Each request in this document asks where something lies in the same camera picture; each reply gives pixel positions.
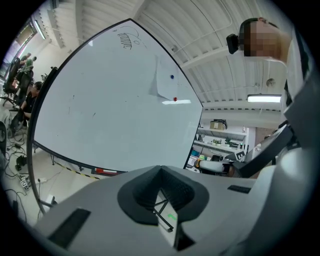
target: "office chair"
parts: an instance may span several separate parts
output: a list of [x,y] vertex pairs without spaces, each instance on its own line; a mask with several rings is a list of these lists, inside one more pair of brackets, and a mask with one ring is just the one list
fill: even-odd
[[29,85],[33,85],[33,77],[34,72],[32,70],[29,70],[27,73],[23,73],[19,86],[17,87],[20,91],[13,97],[13,101],[17,106],[20,106],[26,99]]
[[7,77],[7,79],[4,82],[3,87],[2,87],[3,91],[5,93],[8,92],[8,90],[10,89],[10,86],[14,82],[15,77],[16,77],[16,75],[18,73],[18,70],[19,70],[19,66],[20,66],[20,59],[16,58],[10,65],[8,77]]
[[13,105],[13,111],[18,111],[16,106],[20,106],[27,95],[28,86],[32,82],[34,76],[34,72],[32,70],[29,70],[27,73],[23,73],[19,82],[19,85],[17,88],[14,86],[10,86],[6,89],[7,97],[2,97],[4,99],[3,106],[6,104],[6,102],[10,102]]

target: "paper on whiteboard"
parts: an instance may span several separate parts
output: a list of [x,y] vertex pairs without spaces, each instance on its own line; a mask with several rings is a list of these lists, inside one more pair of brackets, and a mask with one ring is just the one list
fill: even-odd
[[156,65],[156,87],[160,96],[173,101],[178,97],[178,66],[170,58],[158,57]]

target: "ceiling light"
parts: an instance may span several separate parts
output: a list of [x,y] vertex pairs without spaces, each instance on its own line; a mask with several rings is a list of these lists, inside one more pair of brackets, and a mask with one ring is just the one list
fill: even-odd
[[191,103],[191,101],[189,99],[182,99],[182,100],[177,100],[177,101],[173,101],[173,100],[167,100],[167,101],[163,101],[162,104],[164,105],[169,105],[169,104],[189,104]]
[[280,103],[281,95],[276,94],[250,94],[248,95],[248,102],[270,102]]
[[45,40],[46,37],[45,37],[44,33],[42,32],[42,30],[40,29],[39,23],[38,23],[38,21],[36,19],[34,20],[34,23],[35,23],[36,29],[38,30],[38,32],[42,36],[43,40]]

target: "metal shelf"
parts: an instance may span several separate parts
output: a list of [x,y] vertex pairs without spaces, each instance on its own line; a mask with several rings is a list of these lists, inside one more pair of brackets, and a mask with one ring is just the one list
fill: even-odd
[[228,138],[230,140],[240,141],[240,142],[243,142],[243,140],[247,136],[247,133],[245,132],[225,131],[225,130],[206,129],[206,128],[198,128],[196,133],[203,134],[206,136],[222,138],[222,139]]
[[243,151],[243,149],[236,149],[236,148],[227,147],[227,146],[216,146],[216,145],[207,144],[207,143],[204,143],[203,141],[198,141],[198,140],[195,140],[193,143],[207,149],[213,149],[213,150],[217,150],[217,151],[221,151],[229,154]]

